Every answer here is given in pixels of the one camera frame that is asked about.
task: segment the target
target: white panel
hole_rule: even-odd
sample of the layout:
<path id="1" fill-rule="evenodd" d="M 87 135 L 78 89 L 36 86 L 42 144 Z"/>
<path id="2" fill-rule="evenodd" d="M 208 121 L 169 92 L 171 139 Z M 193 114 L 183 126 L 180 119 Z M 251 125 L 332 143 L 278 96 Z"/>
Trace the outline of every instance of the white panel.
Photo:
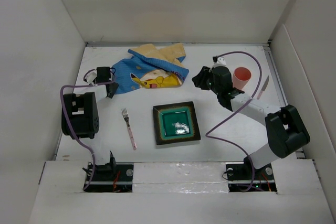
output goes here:
<path id="1" fill-rule="evenodd" d="M 285 23 L 336 148 L 335 0 L 297 0 Z"/>
<path id="2" fill-rule="evenodd" d="M 227 193 L 221 162 L 135 163 L 134 193 Z"/>
<path id="3" fill-rule="evenodd" d="M 222 162 L 135 163 L 133 182 L 138 183 L 220 183 L 225 172 Z"/>
<path id="4" fill-rule="evenodd" d="M 85 41 L 267 42 L 289 0 L 63 0 Z"/>
<path id="5" fill-rule="evenodd" d="M 0 0 L 0 216 L 26 224 L 84 43 L 61 0 Z"/>
<path id="6" fill-rule="evenodd" d="M 323 194 L 311 159 L 278 159 L 272 162 L 278 194 Z"/>
<path id="7" fill-rule="evenodd" d="M 1 164 L 1 223 L 26 224 L 29 221 L 44 161 Z"/>
<path id="8" fill-rule="evenodd" d="M 280 27 L 271 48 L 286 98 L 297 107 L 310 134 L 311 142 L 304 150 L 310 158 L 315 159 L 325 195 L 335 216 L 336 153 L 305 71 L 284 25 Z"/>
<path id="9" fill-rule="evenodd" d="M 30 224 L 333 223 L 322 193 L 78 193 L 81 166 L 71 161 L 47 163 Z"/>

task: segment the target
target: pink fork handle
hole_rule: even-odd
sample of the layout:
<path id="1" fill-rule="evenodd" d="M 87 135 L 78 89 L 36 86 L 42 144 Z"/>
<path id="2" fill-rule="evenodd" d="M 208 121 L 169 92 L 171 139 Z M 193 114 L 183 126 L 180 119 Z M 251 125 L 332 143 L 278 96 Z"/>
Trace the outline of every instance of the pink fork handle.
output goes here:
<path id="1" fill-rule="evenodd" d="M 132 134 L 132 130 L 131 130 L 131 127 L 127 127 L 127 130 L 128 130 L 128 134 L 130 136 L 130 139 L 131 139 L 131 143 L 132 143 L 132 146 L 133 146 L 133 150 L 136 150 L 136 144 L 135 144 L 135 141 L 134 141 L 134 137 L 133 137 L 133 134 Z"/>

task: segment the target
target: towel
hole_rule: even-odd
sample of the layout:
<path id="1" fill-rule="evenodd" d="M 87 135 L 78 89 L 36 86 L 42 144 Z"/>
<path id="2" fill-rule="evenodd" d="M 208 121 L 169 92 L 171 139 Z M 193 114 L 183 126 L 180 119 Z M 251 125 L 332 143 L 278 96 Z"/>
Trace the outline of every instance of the towel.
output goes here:
<path id="1" fill-rule="evenodd" d="M 181 86 L 189 73 L 182 65 L 185 51 L 181 43 L 157 49 L 153 44 L 129 49 L 133 56 L 123 59 L 115 68 L 114 80 L 119 84 L 116 94 L 139 88 Z"/>

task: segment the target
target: plastic cup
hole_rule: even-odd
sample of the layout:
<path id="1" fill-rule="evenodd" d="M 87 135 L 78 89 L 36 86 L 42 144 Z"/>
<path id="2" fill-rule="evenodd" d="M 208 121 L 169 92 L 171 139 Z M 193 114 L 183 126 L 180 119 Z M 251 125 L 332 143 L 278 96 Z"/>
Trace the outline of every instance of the plastic cup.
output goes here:
<path id="1" fill-rule="evenodd" d="M 243 89 L 243 87 L 248 83 L 251 79 L 251 71 L 244 67 L 236 68 L 233 76 L 232 76 L 232 83 L 233 87 L 236 89 Z"/>

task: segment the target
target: square plate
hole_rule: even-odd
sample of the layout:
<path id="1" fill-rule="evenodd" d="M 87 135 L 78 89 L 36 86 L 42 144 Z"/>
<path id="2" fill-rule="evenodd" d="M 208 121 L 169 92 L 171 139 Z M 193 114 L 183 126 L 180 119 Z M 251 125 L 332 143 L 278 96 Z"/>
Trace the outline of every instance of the square plate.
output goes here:
<path id="1" fill-rule="evenodd" d="M 153 107 L 157 145 L 201 140 L 193 102 Z"/>

